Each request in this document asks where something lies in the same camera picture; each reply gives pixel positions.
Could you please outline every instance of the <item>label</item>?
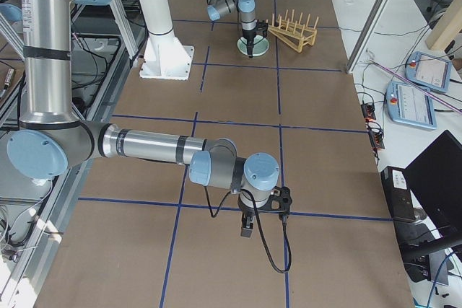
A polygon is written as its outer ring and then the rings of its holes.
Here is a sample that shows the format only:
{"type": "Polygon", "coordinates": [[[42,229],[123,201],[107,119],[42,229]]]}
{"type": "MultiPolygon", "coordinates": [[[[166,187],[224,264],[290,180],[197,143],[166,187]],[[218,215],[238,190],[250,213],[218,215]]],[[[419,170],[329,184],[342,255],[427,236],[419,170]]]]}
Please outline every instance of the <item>label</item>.
{"type": "Polygon", "coordinates": [[[32,2],[21,0],[22,5],[22,27],[24,32],[32,32],[32,2]]]}
{"type": "Polygon", "coordinates": [[[393,187],[407,190],[406,180],[404,179],[403,173],[401,171],[391,170],[391,174],[393,175],[393,187]]]}

